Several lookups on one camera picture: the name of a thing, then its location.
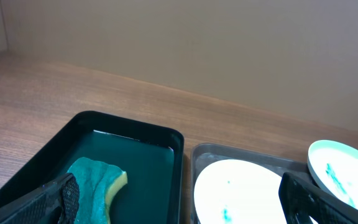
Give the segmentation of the grey metal tray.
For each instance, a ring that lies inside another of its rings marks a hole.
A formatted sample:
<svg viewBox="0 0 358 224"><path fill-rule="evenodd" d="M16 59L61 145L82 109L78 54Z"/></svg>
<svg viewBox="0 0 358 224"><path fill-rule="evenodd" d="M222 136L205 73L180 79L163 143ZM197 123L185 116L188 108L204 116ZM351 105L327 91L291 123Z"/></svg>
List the grey metal tray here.
<svg viewBox="0 0 358 224"><path fill-rule="evenodd" d="M283 157L271 156L268 154L262 154L218 144L200 144L199 146L196 146L191 153L191 221L193 223L200 223L196 214L194 203L194 187L198 176L200 175L201 171L208 165L226 159L236 159L252 162L268 170L271 170L281 177L284 173L291 172L298 177L305 179L309 183L313 182L308 167L305 163L285 159Z"/></svg>

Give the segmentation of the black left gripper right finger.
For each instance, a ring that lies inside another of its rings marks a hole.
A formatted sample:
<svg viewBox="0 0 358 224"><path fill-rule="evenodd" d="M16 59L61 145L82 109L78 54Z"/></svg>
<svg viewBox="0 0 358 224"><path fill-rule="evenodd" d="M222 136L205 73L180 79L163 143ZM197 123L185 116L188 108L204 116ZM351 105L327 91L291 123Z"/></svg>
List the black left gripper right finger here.
<svg viewBox="0 0 358 224"><path fill-rule="evenodd" d="M358 224L358 210L313 184L286 172L279 199L289 224Z"/></svg>

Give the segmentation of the green yellow sponge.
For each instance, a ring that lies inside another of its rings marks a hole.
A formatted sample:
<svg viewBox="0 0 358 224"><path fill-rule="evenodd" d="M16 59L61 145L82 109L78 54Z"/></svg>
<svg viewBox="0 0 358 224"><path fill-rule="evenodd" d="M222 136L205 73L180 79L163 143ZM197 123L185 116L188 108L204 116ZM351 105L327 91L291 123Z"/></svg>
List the green yellow sponge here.
<svg viewBox="0 0 358 224"><path fill-rule="evenodd" d="M127 184L127 172L86 157L77 159L68 172L79 186L79 209L74 224L110 224L111 204Z"/></svg>

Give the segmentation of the white plate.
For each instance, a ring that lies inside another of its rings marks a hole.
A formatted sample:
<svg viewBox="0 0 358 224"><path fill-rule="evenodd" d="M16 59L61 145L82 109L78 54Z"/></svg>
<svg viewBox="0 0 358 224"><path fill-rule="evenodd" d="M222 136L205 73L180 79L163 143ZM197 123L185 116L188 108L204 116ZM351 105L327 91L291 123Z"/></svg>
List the white plate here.
<svg viewBox="0 0 358 224"><path fill-rule="evenodd" d="M358 210L358 150L331 140L308 149L307 165L317 186Z"/></svg>
<svg viewBox="0 0 358 224"><path fill-rule="evenodd" d="M204 168L194 187L201 224L286 223L278 190L282 177L260 165L236 159Z"/></svg>

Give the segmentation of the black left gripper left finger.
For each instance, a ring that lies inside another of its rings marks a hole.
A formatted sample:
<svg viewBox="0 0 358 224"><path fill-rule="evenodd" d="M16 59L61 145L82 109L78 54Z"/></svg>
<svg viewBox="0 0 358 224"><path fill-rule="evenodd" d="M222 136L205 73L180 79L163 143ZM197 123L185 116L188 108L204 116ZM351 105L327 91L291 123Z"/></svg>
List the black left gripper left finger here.
<svg viewBox="0 0 358 224"><path fill-rule="evenodd" d="M80 190L72 173L43 184L0 208L0 223L73 223L79 209Z"/></svg>

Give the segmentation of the black water tray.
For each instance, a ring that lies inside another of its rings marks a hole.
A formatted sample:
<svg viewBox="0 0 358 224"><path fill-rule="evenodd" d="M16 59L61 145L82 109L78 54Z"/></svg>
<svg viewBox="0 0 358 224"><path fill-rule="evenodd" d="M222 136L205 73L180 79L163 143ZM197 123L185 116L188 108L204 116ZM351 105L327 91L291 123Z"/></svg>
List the black water tray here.
<svg viewBox="0 0 358 224"><path fill-rule="evenodd" d="M78 113L0 189L0 208L69 173L86 157L127 172L127 184L111 204L111 223L178 223L183 144L174 129Z"/></svg>

